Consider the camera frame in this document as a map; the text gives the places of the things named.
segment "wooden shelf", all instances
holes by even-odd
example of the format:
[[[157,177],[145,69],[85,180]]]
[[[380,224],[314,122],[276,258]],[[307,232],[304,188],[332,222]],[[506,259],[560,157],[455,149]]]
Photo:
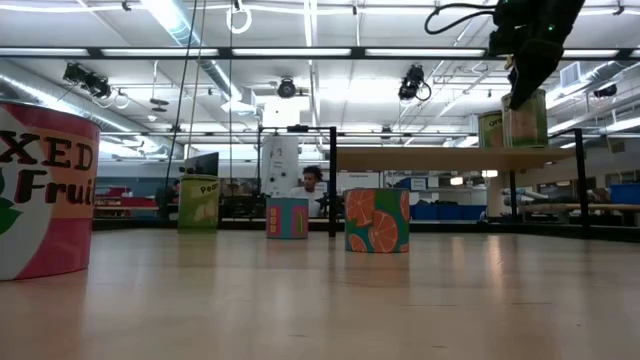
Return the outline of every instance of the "wooden shelf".
[[[340,148],[338,170],[524,170],[575,156],[573,149]]]

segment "metal duct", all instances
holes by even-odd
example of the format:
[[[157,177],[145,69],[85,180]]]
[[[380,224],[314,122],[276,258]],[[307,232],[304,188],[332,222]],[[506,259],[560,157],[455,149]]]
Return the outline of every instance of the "metal duct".
[[[552,101],[558,101],[577,93],[587,93],[615,81],[615,77],[631,69],[635,61],[609,61],[597,66],[575,62],[560,70],[560,84],[549,91]]]
[[[50,109],[75,114],[98,124],[103,131],[149,131],[148,128],[129,120],[115,112],[103,109],[90,100],[22,69],[7,60],[0,60],[0,99],[19,101]],[[153,142],[169,153],[171,141],[166,138],[153,139]],[[181,145],[177,145],[174,156],[183,155]]]
[[[142,4],[156,18],[162,27],[171,35],[180,46],[189,46],[189,34],[193,31],[189,23],[189,16],[180,0],[141,0]],[[191,47],[206,46],[193,31]],[[227,101],[240,101],[242,93],[231,83],[229,77],[213,60],[199,60],[197,63],[202,70],[209,75]]]

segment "security camera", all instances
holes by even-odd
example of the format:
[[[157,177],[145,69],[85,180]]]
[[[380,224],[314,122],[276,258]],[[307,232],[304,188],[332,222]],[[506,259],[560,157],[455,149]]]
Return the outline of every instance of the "security camera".
[[[278,96],[282,99],[290,99],[296,95],[296,86],[292,78],[284,78],[278,86]]]

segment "black cable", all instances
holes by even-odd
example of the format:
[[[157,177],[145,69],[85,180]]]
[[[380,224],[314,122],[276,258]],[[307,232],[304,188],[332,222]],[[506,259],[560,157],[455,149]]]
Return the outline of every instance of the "black cable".
[[[237,0],[231,0],[231,6],[235,6],[236,9],[240,8],[240,4]],[[233,28],[234,11],[231,11],[231,28]],[[233,49],[233,31],[229,29],[229,47]],[[229,60],[229,189],[231,190],[231,197],[233,197],[233,60]]]
[[[436,7],[435,10],[433,10],[433,12],[429,15],[429,17],[427,17],[427,20],[424,22],[424,31],[427,32],[427,34],[429,35],[438,35],[438,34],[442,34],[443,32],[460,25],[461,23],[469,20],[469,19],[473,19],[476,16],[481,16],[481,15],[493,15],[494,12],[493,11],[478,11],[476,13],[473,14],[469,14],[467,16],[464,16],[454,22],[452,22],[451,24],[438,29],[438,30],[429,30],[429,22],[431,21],[431,19],[434,16],[440,15],[440,11],[445,10],[445,9],[449,9],[449,8],[468,8],[468,9],[478,9],[478,10],[493,10],[496,8],[496,5],[474,5],[474,4],[464,4],[464,3],[452,3],[452,4],[447,4],[447,5],[443,5],[443,6],[439,6]]]
[[[194,1],[193,4],[193,16],[191,17],[191,31],[189,31],[189,42],[187,44],[187,54],[191,50],[191,39],[193,38],[193,25],[196,22],[196,11],[195,9],[198,7],[198,0]],[[178,112],[176,113],[176,123],[173,126],[173,141],[171,142],[171,151],[169,152],[169,165],[167,166],[167,176],[164,179],[164,188],[165,191],[169,187],[169,175],[171,173],[171,161],[173,160],[173,151],[176,146],[176,138],[178,136],[178,130],[180,130],[180,109],[182,108],[182,95],[184,93],[184,82],[187,78],[187,68],[189,67],[189,57],[185,55],[184,58],[184,68],[182,69],[182,81],[180,82],[180,95],[178,96]],[[196,94],[193,96],[193,101],[196,101]]]

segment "wooden floor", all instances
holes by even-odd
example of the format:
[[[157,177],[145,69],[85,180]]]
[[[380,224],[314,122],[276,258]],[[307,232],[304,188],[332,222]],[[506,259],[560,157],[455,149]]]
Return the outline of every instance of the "wooden floor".
[[[88,271],[0,283],[0,359],[640,358],[640,246],[97,233]]]

